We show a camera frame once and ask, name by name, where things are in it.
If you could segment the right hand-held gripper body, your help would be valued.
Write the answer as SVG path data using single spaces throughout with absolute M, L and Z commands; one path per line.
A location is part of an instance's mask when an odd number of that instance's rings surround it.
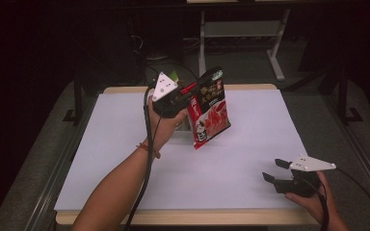
M 311 197 L 320 188 L 321 181 L 317 171 L 336 169 L 336 164 L 310 156 L 299 156 L 291 162 L 291 180 L 277 180 L 278 193 L 294 193 L 301 197 Z

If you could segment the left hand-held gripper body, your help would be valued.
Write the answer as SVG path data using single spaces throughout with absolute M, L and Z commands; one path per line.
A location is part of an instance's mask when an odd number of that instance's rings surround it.
M 174 118 L 187 105 L 187 99 L 181 94 L 179 85 L 161 72 L 152 94 L 153 111 L 164 118 Z

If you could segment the red and black food packet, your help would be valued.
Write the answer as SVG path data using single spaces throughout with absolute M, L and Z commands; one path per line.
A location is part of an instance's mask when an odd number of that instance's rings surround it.
M 223 69 L 214 67 L 206 71 L 193 88 L 187 108 L 194 149 L 199 149 L 231 126 L 228 119 Z

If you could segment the clear plastic container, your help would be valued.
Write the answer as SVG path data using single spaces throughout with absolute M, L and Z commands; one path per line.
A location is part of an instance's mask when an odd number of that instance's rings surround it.
M 193 130 L 190 122 L 185 120 L 175 127 L 174 133 L 172 135 L 174 138 L 185 138 L 191 139 L 193 137 Z

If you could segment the person's right hand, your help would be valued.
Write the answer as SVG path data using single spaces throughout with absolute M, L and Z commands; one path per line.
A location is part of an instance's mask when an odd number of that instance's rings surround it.
M 335 217 L 338 215 L 332 190 L 324 172 L 317 171 L 317 175 L 322 183 L 319 193 L 327 199 L 327 208 L 329 210 L 330 223 L 332 223 L 335 220 Z M 315 218 L 317 222 L 322 223 L 324 221 L 322 204 L 317 194 L 314 194 L 312 197 L 301 197 L 297 194 L 288 192 L 285 197 L 288 200 L 305 208 L 308 213 Z

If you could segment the person's left hand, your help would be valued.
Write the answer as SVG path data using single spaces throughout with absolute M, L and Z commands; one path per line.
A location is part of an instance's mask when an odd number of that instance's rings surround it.
M 147 100 L 149 111 L 149 120 L 151 127 L 151 138 L 153 141 L 153 149 L 160 151 L 162 147 L 171 138 L 175 128 L 179 126 L 187 117 L 187 110 L 181 110 L 174 118 L 163 118 L 156 114 L 153 110 L 153 101 L 150 96 Z

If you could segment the white table mat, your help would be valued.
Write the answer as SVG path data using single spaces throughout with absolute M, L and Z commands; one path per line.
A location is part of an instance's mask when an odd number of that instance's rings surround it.
M 144 96 L 104 93 L 97 99 L 55 209 L 77 211 L 101 179 L 145 137 Z M 279 90 L 228 90 L 231 126 L 199 149 L 174 138 L 154 161 L 143 210 L 288 208 L 264 181 L 266 172 L 288 179 L 275 159 L 292 161 L 304 145 Z

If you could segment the black metal stand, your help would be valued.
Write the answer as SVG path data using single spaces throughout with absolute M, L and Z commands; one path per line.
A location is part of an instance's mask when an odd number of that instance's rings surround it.
M 361 122 L 362 117 L 356 108 L 347 107 L 347 93 L 348 93 L 348 75 L 344 67 L 339 70 L 338 77 L 338 96 L 337 96 L 337 114 L 340 121 L 344 125 L 350 122 Z
M 83 113 L 82 84 L 79 74 L 75 74 L 73 78 L 73 95 L 74 109 L 66 112 L 64 121 L 70 121 L 73 123 L 73 125 L 77 125 Z

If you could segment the white metal desk frame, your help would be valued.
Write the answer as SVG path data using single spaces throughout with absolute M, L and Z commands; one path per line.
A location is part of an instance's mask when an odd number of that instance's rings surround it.
M 276 79 L 283 82 L 285 77 L 278 63 L 277 53 L 287 25 L 290 10 L 283 11 L 280 20 L 260 21 L 207 21 L 205 12 L 200 13 L 199 24 L 199 52 L 198 73 L 202 75 L 206 71 L 205 40 L 212 38 L 274 38 L 275 42 L 271 49 L 267 50 L 267 57 L 275 73 Z

